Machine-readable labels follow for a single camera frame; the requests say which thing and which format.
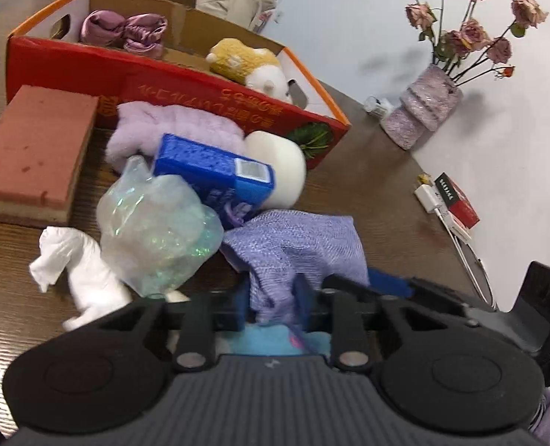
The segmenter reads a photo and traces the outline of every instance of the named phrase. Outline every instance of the purple satin fabric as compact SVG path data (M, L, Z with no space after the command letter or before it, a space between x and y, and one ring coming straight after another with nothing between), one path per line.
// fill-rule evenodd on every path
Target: purple satin fabric
M100 47L121 45L137 55L160 57L163 53L161 36L166 31L167 19L155 13L144 13L124 18L111 10L91 13L81 27L81 41Z

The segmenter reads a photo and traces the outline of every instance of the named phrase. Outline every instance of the dark wood tabletop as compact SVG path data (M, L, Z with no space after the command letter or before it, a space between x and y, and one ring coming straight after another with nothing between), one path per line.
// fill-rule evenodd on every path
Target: dark wood tabletop
M49 0L0 0L0 114L7 34ZM361 105L330 90L353 128L317 169L310 171L297 209L354 218L370 266L404 277L418 276L465 293L473 287L435 216L413 195L421 169L394 145ZM95 207L115 180L103 161L108 133L96 129L79 181L71 225L99 239ZM18 354L62 333L76 314L66 279L41 294L27 266L38 256L41 230L0 224L0 429L14 430L1 393L4 370ZM213 256L181 290L184 293L233 285L234 273Z

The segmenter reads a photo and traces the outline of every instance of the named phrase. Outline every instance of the barcode label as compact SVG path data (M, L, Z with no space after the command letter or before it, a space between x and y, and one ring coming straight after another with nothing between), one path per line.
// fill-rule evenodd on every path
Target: barcode label
M271 182L269 168L263 163L235 158L235 175L260 182Z

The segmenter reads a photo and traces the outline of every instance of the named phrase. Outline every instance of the pink vase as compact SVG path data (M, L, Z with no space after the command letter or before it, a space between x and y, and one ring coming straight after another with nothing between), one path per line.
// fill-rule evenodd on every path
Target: pink vase
M401 95L401 106L381 126L403 149L411 149L426 130L436 131L463 98L452 79L434 64Z

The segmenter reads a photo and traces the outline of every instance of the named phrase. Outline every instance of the iridescent plastic bag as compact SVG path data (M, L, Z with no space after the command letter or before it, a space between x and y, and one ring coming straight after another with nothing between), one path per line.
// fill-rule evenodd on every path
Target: iridescent plastic bag
M97 205L101 256L141 296L174 290L221 245L223 227L180 176L130 158Z

